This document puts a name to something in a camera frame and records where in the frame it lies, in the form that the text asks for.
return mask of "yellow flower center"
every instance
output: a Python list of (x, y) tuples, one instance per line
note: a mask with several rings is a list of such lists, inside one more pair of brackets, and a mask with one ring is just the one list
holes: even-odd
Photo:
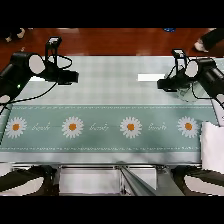
[(18, 131), (18, 130), (19, 130), (19, 124), (14, 124), (14, 125), (12, 126), (12, 130), (13, 130), (13, 131)]
[(74, 130), (76, 129), (76, 124), (70, 124), (70, 125), (69, 125), (69, 129), (70, 129), (71, 131), (74, 131)]
[(192, 124), (186, 123), (185, 128), (190, 131), (192, 129)]
[(128, 124), (128, 130), (133, 131), (135, 129), (134, 124)]

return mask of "daisy print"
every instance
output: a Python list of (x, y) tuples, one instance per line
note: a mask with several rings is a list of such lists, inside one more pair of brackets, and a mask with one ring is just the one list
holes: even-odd
[(177, 127), (185, 137), (194, 138), (198, 134), (199, 127), (194, 118), (182, 117), (179, 119)]
[(14, 117), (11, 119), (5, 129), (6, 135), (8, 138), (17, 138), (23, 134), (23, 131), (26, 130), (27, 122), (21, 117)]
[(68, 119), (66, 119), (65, 122), (63, 122), (63, 135), (65, 135), (66, 138), (75, 138), (82, 134), (83, 126), (83, 121), (80, 120), (78, 117), (69, 117)]
[(120, 131), (123, 132), (126, 138), (135, 138), (141, 134), (140, 131), (142, 130), (140, 121), (134, 117), (126, 117), (126, 119), (123, 119), (120, 127)]

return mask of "red floor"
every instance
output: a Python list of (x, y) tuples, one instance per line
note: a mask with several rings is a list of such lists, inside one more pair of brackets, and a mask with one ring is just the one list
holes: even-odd
[(50, 36), (61, 36), (59, 53), (62, 55), (171, 55), (172, 48), (183, 48), (189, 56), (224, 56), (224, 43), (217, 44), (209, 53), (193, 49), (196, 40), (207, 28), (177, 28), (168, 33), (162, 28), (34, 28), (26, 29), (23, 39), (7, 43), (0, 39), (0, 69), (6, 66), (13, 52), (25, 51), (44, 55)]

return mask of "daisy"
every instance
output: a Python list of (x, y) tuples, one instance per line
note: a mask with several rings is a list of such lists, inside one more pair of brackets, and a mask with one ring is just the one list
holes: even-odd
[(185, 137), (194, 138), (198, 134), (199, 127), (194, 118), (182, 117), (179, 119), (177, 127)]
[(83, 126), (83, 121), (78, 117), (69, 117), (65, 122), (63, 122), (63, 135), (66, 135), (66, 138), (75, 138), (76, 136), (82, 134), (81, 131), (83, 130)]
[(27, 122), (25, 119), (14, 117), (14, 119), (11, 119), (6, 126), (6, 135), (8, 135), (8, 138), (17, 138), (26, 130), (26, 124)]
[(123, 135), (125, 135), (126, 138), (135, 138), (141, 134), (140, 131), (142, 130), (140, 121), (134, 117), (126, 117), (126, 119), (123, 119), (120, 127), (120, 131), (123, 131)]

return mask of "white daisy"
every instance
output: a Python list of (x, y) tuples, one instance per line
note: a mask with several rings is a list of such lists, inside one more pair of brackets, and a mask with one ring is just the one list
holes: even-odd
[(66, 138), (75, 138), (76, 136), (82, 134), (81, 131), (83, 130), (83, 126), (83, 121), (78, 117), (69, 117), (65, 122), (63, 122), (63, 135), (66, 135)]
[(136, 136), (141, 134), (142, 125), (140, 121), (134, 117), (126, 117), (121, 122), (120, 131), (123, 131), (123, 135), (126, 135), (126, 138), (135, 138)]
[(6, 126), (6, 135), (8, 135), (8, 138), (17, 138), (23, 134), (23, 131), (26, 130), (26, 124), (27, 122), (25, 119), (21, 117), (14, 117), (14, 119), (11, 119)]
[(198, 134), (199, 127), (194, 118), (182, 117), (179, 119), (177, 127), (185, 137), (194, 138)]

